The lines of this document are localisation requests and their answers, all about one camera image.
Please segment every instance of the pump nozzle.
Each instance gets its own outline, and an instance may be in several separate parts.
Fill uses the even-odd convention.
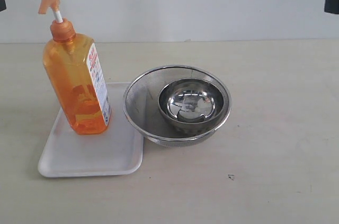
[[[61,17],[61,13],[59,10],[60,0],[41,0],[39,14],[46,14],[48,7],[51,7],[54,13],[55,20],[57,23],[62,23],[63,18]]]

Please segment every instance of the mesh strainer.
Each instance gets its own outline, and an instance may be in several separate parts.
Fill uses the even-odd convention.
[[[158,108],[158,96],[164,86],[182,78],[208,81],[220,90],[225,99],[222,114],[211,129],[190,137],[173,129]],[[226,122],[231,110],[231,97],[227,87],[210,73],[191,66],[169,65],[151,69],[130,83],[124,93],[123,110],[128,121],[144,137],[159,145],[182,147],[206,140]]]

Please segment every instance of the bowl rim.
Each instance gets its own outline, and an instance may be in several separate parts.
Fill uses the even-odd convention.
[[[152,133],[149,133],[148,131],[142,129],[141,127],[139,127],[136,123],[133,122],[132,118],[130,117],[130,115],[127,112],[127,105],[126,105],[126,99],[127,99],[127,95],[129,93],[129,91],[131,90],[131,88],[133,87],[133,85],[139,81],[142,77],[155,72],[157,70],[161,70],[161,69],[168,69],[168,68],[184,68],[184,69],[191,69],[191,70],[196,70],[199,71],[201,73],[204,73],[210,77],[213,77],[216,81],[218,81],[218,83],[224,88],[224,90],[226,91],[227,95],[228,95],[228,110],[225,114],[225,117],[212,129],[199,134],[199,135],[195,135],[193,137],[187,137],[187,138],[167,138],[167,137],[161,137]],[[231,94],[228,90],[228,88],[226,87],[226,85],[218,78],[216,77],[214,74],[207,72],[206,70],[203,70],[201,68],[198,67],[193,67],[193,66],[189,66],[189,65],[163,65],[163,66],[158,66],[152,69],[149,69],[145,72],[143,72],[142,74],[140,74],[139,76],[137,76],[126,88],[124,94],[123,94],[123,112],[127,118],[127,120],[131,123],[131,125],[136,128],[141,134],[143,134],[143,136],[145,136],[146,138],[153,138],[153,139],[157,139],[157,140],[161,140],[161,141],[191,141],[191,140],[197,140],[200,138],[203,138],[211,133],[214,133],[216,130],[218,130],[222,125],[224,125],[224,123],[226,122],[226,120],[228,119],[230,112],[232,110],[232,98],[231,98]]]
[[[216,120],[217,118],[219,118],[219,117],[221,116],[221,114],[222,114],[222,109],[223,109],[223,108],[225,107],[225,105],[226,105],[226,99],[225,99],[225,96],[223,96],[223,95],[222,95],[222,101],[223,101],[223,103],[222,103],[222,108],[221,108],[220,112],[219,112],[215,117],[212,117],[211,119],[206,120],[206,121],[195,122],[195,123],[182,122],[182,121],[178,121],[178,120],[173,119],[172,117],[170,117],[169,115],[167,115],[167,114],[164,112],[164,110],[162,109],[162,107],[161,107],[161,105],[160,105],[160,101],[159,101],[162,92],[163,92],[166,88],[168,88],[171,84],[174,84],[174,83],[176,83],[176,82],[178,82],[178,81],[181,81],[181,80],[187,80],[187,79],[195,79],[195,80],[199,80],[199,81],[203,81],[203,82],[205,82],[205,83],[208,83],[208,84],[212,85],[213,87],[215,87],[215,88],[221,93],[219,87],[217,87],[215,84],[213,84],[212,82],[210,82],[210,81],[208,81],[208,80],[206,80],[206,79],[199,79],[199,78],[196,78],[196,77],[183,77],[183,78],[180,78],[180,79],[177,79],[177,80],[173,80],[173,81],[169,82],[167,85],[165,85],[165,86],[161,89],[161,91],[159,92],[159,94],[158,94],[157,102],[158,102],[158,108],[160,109],[160,113],[161,113],[162,115],[166,116],[166,117],[167,117],[168,119],[170,119],[171,121],[177,122],[178,124],[181,124],[181,125],[196,125],[196,126],[197,126],[197,125],[206,124],[206,123],[208,123],[208,122],[210,122],[210,121],[212,121],[212,120]]]

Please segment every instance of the white wall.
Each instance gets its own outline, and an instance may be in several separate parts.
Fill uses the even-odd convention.
[[[45,42],[52,12],[40,0],[6,0],[0,42]],[[61,0],[76,31],[98,42],[339,38],[324,0]]]

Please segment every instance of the orange liquid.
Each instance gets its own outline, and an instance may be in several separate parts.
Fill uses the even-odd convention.
[[[43,63],[60,105],[72,129],[79,135],[107,129],[86,60],[93,39],[77,34],[60,43],[49,41]]]

